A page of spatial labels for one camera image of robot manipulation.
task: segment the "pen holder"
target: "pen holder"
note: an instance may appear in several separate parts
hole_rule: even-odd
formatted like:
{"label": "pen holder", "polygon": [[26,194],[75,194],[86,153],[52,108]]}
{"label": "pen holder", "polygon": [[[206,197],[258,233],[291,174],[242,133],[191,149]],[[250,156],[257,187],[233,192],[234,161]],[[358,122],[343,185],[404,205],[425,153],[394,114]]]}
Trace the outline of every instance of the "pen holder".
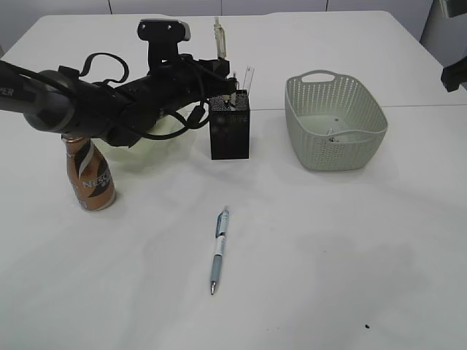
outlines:
{"label": "pen holder", "polygon": [[225,104],[222,96],[209,100],[211,159],[250,157],[250,104],[246,90],[237,90],[235,105]]}

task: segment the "ballpoint pen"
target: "ballpoint pen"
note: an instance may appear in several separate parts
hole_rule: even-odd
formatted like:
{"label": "ballpoint pen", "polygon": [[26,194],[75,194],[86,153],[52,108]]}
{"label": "ballpoint pen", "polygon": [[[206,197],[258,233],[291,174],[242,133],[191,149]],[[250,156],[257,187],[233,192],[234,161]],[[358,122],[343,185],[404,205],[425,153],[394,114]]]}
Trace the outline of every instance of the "ballpoint pen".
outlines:
{"label": "ballpoint pen", "polygon": [[228,207],[225,207],[222,213],[217,217],[216,249],[214,250],[211,270],[211,295],[216,292],[216,287],[219,284],[220,267],[222,266],[222,256],[224,255],[226,240],[225,235],[227,234],[228,216]]}

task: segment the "green basket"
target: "green basket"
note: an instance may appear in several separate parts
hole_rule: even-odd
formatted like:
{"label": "green basket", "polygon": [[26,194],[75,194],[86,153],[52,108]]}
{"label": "green basket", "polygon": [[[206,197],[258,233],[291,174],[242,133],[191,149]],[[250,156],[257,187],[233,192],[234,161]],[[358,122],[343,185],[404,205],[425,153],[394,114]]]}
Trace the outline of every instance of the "green basket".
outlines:
{"label": "green basket", "polygon": [[[304,82],[327,74],[325,82]],[[293,148],[308,169],[362,168],[378,150],[387,130],[385,114],[354,77],[311,71],[290,78],[285,87],[285,116]]]}

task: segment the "can label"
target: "can label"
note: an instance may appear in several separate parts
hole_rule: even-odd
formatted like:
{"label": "can label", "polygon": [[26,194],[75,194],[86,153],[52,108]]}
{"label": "can label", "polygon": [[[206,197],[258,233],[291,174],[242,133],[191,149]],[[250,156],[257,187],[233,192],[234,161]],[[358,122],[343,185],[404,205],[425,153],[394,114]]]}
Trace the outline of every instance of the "can label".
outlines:
{"label": "can label", "polygon": [[107,207],[115,198],[115,187],[107,161],[90,139],[64,140],[68,176],[81,206],[87,210]]}

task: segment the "white table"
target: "white table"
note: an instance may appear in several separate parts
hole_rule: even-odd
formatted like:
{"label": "white table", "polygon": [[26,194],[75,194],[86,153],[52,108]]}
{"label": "white table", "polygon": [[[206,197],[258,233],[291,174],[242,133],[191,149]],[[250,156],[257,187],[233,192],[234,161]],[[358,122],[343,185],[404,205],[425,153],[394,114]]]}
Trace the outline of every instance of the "white table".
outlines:
{"label": "white table", "polygon": [[463,348],[467,106],[385,113],[359,171],[303,169],[283,111],[252,113],[249,160],[211,161],[206,128],[108,155],[119,196],[96,213],[59,136],[1,113],[0,349]]}
{"label": "white table", "polygon": [[[58,65],[82,67],[94,52],[124,58],[130,79],[147,73],[147,43],[136,28],[142,18],[160,15],[47,16],[4,56],[33,70]],[[196,58],[216,56],[212,17],[180,17],[192,39],[181,52]],[[232,71],[256,68],[252,109],[283,109],[287,78],[314,69],[352,75],[374,94],[381,106],[467,104],[464,89],[447,93],[440,83],[442,67],[387,12],[302,12],[264,16],[222,17]],[[96,60],[89,81],[121,76],[108,58]]]}

